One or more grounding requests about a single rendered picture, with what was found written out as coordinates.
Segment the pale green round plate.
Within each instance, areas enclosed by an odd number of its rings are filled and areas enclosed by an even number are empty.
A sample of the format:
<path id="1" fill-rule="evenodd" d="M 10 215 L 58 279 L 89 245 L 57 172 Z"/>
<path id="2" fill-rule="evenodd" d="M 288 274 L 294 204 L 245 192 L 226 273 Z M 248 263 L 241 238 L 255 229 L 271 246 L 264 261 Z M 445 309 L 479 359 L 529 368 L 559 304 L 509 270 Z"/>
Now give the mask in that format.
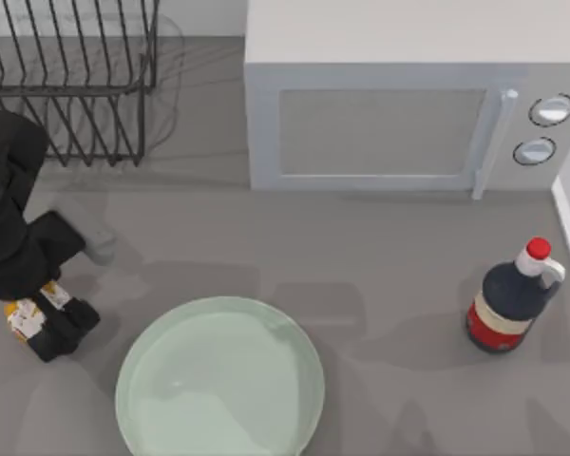
<path id="1" fill-rule="evenodd" d="M 215 296 L 152 322 L 115 389 L 131 456 L 302 456 L 324 407 L 317 350 L 288 315 Z"/>

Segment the microwave oven door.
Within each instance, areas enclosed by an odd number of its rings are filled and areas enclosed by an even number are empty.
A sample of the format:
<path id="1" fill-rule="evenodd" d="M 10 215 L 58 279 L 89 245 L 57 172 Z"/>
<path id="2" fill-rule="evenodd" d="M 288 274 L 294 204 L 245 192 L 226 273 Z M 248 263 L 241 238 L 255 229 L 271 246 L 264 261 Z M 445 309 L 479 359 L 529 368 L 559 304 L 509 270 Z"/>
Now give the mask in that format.
<path id="1" fill-rule="evenodd" d="M 499 91 L 484 64 L 247 64 L 262 190 L 472 191 Z"/>

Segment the grey microwave knob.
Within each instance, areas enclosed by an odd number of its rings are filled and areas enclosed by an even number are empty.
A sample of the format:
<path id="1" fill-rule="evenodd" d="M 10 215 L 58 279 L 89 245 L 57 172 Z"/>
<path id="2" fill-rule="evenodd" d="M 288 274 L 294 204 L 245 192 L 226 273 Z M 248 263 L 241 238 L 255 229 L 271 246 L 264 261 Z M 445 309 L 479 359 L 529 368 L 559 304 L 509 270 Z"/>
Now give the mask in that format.
<path id="1" fill-rule="evenodd" d="M 514 161 L 522 166 L 536 166 L 548 162 L 556 153 L 556 143 L 546 137 L 519 143 L 512 154 Z"/>
<path id="2" fill-rule="evenodd" d="M 529 109 L 528 118 L 532 124 L 546 128 L 562 124 L 570 117 L 570 96 L 558 94 L 538 99 Z"/>

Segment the dark bottle with red cap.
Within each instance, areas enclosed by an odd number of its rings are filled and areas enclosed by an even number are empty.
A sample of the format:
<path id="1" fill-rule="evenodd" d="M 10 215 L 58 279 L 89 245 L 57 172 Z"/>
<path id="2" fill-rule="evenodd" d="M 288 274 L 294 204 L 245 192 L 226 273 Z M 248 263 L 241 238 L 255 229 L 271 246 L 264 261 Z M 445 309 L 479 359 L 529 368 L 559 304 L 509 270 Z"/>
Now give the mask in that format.
<path id="1" fill-rule="evenodd" d="M 566 270 L 551 243 L 532 237 L 515 259 L 491 267 L 465 316 L 468 338 L 481 350 L 516 350 L 560 290 Z"/>

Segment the pale grey rounded box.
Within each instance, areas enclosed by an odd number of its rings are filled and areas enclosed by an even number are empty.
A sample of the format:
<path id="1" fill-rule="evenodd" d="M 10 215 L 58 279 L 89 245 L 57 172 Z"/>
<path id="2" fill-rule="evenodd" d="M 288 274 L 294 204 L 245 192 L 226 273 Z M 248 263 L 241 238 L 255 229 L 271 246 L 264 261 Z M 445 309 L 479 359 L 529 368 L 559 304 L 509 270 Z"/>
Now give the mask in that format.
<path id="1" fill-rule="evenodd" d="M 116 235 L 105 229 L 93 229 L 84 233 L 85 255 L 96 265 L 107 266 L 116 253 Z"/>

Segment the pale grey microwave oven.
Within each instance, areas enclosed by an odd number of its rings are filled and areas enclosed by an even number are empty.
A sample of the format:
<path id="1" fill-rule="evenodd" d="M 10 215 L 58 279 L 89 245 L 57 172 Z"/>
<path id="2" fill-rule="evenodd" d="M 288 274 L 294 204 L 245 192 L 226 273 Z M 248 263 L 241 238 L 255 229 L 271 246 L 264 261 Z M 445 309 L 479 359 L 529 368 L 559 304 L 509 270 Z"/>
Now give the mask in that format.
<path id="1" fill-rule="evenodd" d="M 538 99 L 570 96 L 570 0 L 249 0 L 247 64 L 484 64 L 517 75 L 519 99 L 487 188 L 549 189 L 570 152 L 570 117 L 542 128 Z M 517 164 L 546 137 L 548 161 Z"/>

